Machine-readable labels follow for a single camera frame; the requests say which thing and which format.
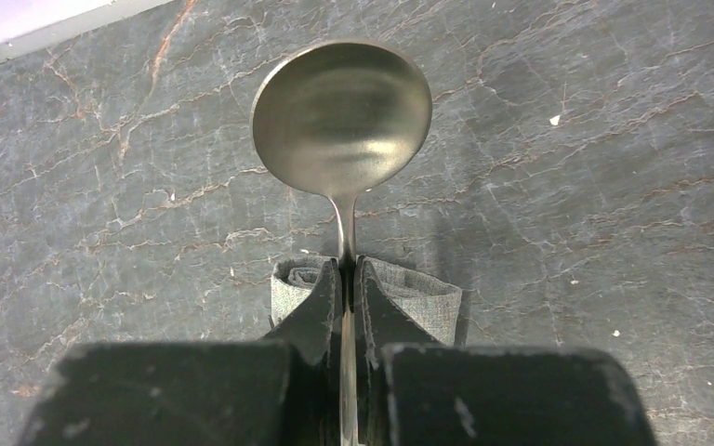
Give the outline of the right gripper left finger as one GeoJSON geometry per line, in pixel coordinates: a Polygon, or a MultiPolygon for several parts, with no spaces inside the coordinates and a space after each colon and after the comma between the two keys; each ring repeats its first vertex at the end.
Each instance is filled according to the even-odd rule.
{"type": "Polygon", "coordinates": [[[338,445],[341,279],[333,258],[289,258],[271,275],[271,320],[264,335],[292,349],[283,442],[338,445]]]}

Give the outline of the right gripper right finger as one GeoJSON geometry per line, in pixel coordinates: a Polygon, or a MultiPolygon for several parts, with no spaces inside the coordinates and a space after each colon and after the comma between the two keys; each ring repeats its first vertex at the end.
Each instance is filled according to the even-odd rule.
{"type": "Polygon", "coordinates": [[[358,440],[382,445],[384,422],[381,349],[392,343],[436,344],[435,337],[391,301],[377,269],[366,256],[355,273],[355,332],[357,360],[358,440]]]}

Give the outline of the grey cloth napkin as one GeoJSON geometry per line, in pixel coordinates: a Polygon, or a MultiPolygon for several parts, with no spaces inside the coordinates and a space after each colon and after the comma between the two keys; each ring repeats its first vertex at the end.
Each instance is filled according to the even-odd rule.
{"type": "MultiPolygon", "coordinates": [[[[327,256],[292,257],[274,265],[271,320],[283,321],[311,293],[327,256]]],[[[456,342],[462,289],[424,272],[370,258],[382,290],[415,323],[442,344],[456,342]]]]}

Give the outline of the silver spoon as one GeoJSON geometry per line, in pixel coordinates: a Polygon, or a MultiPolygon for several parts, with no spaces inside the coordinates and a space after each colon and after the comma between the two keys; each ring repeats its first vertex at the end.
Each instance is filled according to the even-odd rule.
{"type": "Polygon", "coordinates": [[[354,275],[357,197],[401,171],[430,130],[423,72],[398,51],[336,40],[285,59],[262,82],[250,127],[264,166],[295,190],[327,198],[338,224],[342,283],[340,441],[358,441],[354,275]]]}

